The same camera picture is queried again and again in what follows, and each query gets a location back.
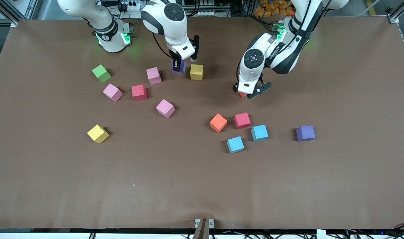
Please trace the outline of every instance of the table surface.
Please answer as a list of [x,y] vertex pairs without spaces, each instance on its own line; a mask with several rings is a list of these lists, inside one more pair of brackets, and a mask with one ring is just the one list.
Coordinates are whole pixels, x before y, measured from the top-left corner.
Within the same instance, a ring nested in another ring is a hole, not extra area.
[[[404,222],[404,45],[385,17],[323,18],[272,89],[232,91],[252,19],[191,18],[204,80],[171,72],[142,26],[107,53],[84,21],[21,21],[0,56],[0,227],[392,228]],[[91,70],[112,74],[100,83]],[[149,85],[157,66],[163,82]],[[124,91],[113,102],[102,90]],[[144,84],[149,99],[131,88]],[[166,99],[176,111],[156,110]],[[235,114],[266,124],[252,142]],[[209,127],[220,113],[229,123]],[[99,124],[102,144],[86,134]],[[317,138],[296,142],[312,124]],[[245,150],[227,151],[242,136]]]

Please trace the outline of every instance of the orange foam piece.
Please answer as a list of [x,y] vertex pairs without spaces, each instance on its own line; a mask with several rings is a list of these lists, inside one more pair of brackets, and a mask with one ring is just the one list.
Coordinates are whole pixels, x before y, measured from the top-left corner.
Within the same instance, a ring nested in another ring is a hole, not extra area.
[[226,127],[227,120],[221,116],[220,114],[217,114],[212,118],[212,120],[209,122],[209,125],[219,133],[224,127]]

